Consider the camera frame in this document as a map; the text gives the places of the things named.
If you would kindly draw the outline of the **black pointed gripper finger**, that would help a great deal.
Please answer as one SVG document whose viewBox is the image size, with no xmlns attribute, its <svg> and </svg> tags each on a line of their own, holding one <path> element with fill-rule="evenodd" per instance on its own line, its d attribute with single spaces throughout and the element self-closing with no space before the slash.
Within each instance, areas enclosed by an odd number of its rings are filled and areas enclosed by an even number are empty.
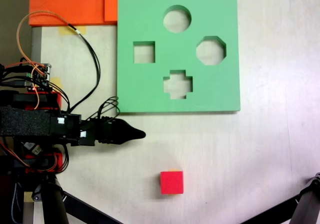
<svg viewBox="0 0 320 224">
<path fill-rule="evenodd" d="M 124 134 L 123 134 L 124 143 L 131 140 L 143 139 L 146 137 L 146 133 L 144 131 L 132 127 L 127 122 L 124 122 L 123 129 L 124 129 Z"/>
</svg>

